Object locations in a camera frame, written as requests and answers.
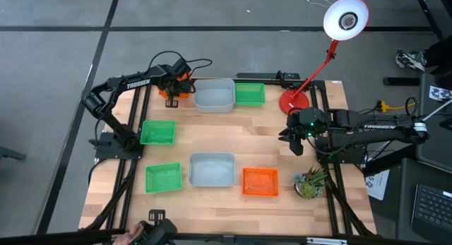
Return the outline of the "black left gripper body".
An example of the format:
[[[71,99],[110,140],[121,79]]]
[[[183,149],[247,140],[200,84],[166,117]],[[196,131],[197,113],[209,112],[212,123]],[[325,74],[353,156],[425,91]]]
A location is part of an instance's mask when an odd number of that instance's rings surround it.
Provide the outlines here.
[[[178,90],[176,89],[177,79],[178,79],[178,76],[174,73],[172,67],[169,67],[168,74],[158,81],[157,88],[159,89],[159,91],[161,90],[161,91],[165,91],[168,93],[178,92]],[[190,94],[193,94],[194,93],[194,83],[192,80],[191,80],[191,83],[192,83],[192,90],[191,90]],[[179,106],[179,98],[173,98],[173,96],[171,96],[169,99],[165,98],[165,106],[166,107],[178,107]]]

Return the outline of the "green plastic mesh basket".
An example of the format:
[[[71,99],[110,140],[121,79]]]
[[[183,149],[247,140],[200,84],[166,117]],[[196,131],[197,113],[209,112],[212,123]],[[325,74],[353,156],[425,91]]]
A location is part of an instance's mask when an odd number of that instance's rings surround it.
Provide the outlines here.
[[[162,193],[182,189],[180,162],[151,165],[145,169],[145,192]]]
[[[266,103],[265,85],[262,83],[236,83],[237,106],[260,107]]]
[[[143,122],[142,145],[172,145],[175,142],[176,121],[147,120]]]

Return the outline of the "red desk lamp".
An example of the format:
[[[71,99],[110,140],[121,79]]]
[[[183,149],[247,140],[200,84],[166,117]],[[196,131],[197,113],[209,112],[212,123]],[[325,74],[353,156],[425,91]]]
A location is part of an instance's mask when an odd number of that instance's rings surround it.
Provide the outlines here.
[[[296,90],[286,90],[279,99],[283,113],[290,114],[296,109],[309,107],[309,100],[303,93],[310,82],[335,58],[340,42],[350,40],[360,34],[369,20],[369,9],[363,0],[337,0],[323,17],[323,29],[331,38],[331,45],[323,63]]]

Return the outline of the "potted succulent plant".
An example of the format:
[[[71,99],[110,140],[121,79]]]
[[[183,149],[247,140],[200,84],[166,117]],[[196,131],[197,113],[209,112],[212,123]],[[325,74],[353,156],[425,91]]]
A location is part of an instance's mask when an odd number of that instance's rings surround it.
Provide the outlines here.
[[[311,167],[308,172],[294,174],[292,185],[297,195],[304,199],[319,198],[323,196],[326,176],[327,173],[323,167],[316,169]]]

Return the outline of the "white paper sheet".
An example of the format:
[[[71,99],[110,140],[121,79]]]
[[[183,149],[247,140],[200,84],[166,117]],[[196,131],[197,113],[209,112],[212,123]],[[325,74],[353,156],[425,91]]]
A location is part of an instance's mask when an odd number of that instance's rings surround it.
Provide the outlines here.
[[[385,171],[379,172],[378,174],[365,178],[367,193],[370,197],[375,198],[379,201],[382,201],[384,199],[389,173],[390,171],[387,169]]]

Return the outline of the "black floor bar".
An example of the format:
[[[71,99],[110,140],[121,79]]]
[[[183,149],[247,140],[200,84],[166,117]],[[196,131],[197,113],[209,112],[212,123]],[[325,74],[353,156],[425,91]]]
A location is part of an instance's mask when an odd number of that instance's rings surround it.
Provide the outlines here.
[[[383,84],[387,86],[419,86],[419,78],[385,77]]]

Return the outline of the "black and silver edge bar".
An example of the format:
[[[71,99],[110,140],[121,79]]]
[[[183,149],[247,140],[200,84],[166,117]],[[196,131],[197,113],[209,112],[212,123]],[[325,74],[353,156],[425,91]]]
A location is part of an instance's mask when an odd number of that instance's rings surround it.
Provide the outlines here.
[[[124,229],[79,230],[52,234],[34,234],[17,237],[2,237],[0,245],[93,245],[112,243]],[[429,242],[386,239],[383,237],[357,236],[337,234],[331,237],[297,237],[297,236],[259,236],[233,234],[163,234],[151,235],[145,233],[132,245],[164,245],[173,241],[215,241],[226,245],[238,245],[245,242],[282,242],[303,245],[438,245]]]

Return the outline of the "dark desk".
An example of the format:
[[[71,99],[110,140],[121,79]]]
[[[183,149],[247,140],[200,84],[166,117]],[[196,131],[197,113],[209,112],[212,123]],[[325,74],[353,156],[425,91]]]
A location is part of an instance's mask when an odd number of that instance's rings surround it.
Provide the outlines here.
[[[401,188],[398,207],[398,221],[396,224],[396,238],[406,241],[431,243],[415,231],[410,224],[415,201],[416,185],[424,184],[436,189],[452,192],[452,174],[440,169],[424,165],[409,158],[402,159]]]

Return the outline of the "black cabinet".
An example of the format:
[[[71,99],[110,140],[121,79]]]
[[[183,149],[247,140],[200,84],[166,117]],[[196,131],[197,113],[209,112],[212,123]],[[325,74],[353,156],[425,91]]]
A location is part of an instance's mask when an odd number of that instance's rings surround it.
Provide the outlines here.
[[[429,98],[430,85],[437,87],[434,76],[422,75],[420,78],[419,115],[423,118],[427,118],[448,102]],[[452,124],[450,129],[445,129],[440,126],[440,123],[451,118],[452,103],[430,116],[425,121],[430,138],[417,147],[418,160],[449,173],[452,173]]]

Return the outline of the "white paper with black print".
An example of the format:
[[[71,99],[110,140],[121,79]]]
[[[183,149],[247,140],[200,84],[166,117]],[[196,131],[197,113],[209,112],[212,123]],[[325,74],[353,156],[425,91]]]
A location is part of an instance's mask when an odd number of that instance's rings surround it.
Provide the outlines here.
[[[452,90],[429,86],[429,98],[436,101],[449,101],[452,99]]]

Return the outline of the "person's leg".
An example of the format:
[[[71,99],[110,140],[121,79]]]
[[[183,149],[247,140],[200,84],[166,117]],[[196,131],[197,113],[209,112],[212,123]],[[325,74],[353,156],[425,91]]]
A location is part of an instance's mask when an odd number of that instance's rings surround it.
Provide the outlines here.
[[[426,68],[433,68],[430,73],[442,76],[452,71],[452,35],[433,44],[424,51]]]

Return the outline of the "person's hand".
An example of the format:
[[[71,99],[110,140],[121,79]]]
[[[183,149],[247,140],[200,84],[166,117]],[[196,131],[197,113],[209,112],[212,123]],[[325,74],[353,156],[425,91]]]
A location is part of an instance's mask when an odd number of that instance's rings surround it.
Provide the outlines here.
[[[126,233],[117,236],[112,245],[129,245],[135,238],[137,238],[144,230],[142,224],[138,223]]]

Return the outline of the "black diagonal stand leg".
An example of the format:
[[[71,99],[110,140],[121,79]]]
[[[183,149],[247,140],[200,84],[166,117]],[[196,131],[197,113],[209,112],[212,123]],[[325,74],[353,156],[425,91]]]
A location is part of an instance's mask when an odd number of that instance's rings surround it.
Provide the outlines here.
[[[429,26],[432,30],[432,32],[435,34],[435,36],[442,41],[443,35],[442,35],[442,31],[440,30],[439,26],[437,25],[433,15],[431,14],[428,5],[426,4],[425,0],[417,0],[417,2],[419,3],[423,14],[425,16],[425,18],[427,19]]]

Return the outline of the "black aluminium frame crossbar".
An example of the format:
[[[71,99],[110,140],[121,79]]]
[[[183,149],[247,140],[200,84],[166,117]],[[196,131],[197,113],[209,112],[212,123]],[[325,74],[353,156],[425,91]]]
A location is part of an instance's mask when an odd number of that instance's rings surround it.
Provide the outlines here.
[[[236,83],[262,83],[265,85],[281,85],[281,82],[279,80],[273,78],[233,78],[232,80]],[[285,79],[285,82],[287,84],[303,84],[305,83],[305,80]],[[311,83],[319,88],[326,86],[326,82],[324,80],[313,80]]]

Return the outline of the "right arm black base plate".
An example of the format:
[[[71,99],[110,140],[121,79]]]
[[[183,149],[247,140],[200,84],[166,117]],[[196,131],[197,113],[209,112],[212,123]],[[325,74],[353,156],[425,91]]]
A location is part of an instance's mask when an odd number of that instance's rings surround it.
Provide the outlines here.
[[[334,155],[324,155],[317,152],[317,158],[321,164],[361,164],[364,161],[364,150],[362,144],[349,143],[346,144],[350,136],[331,134],[329,136],[319,136],[315,139],[315,146],[318,150],[323,152],[333,152],[339,150],[340,152]]]

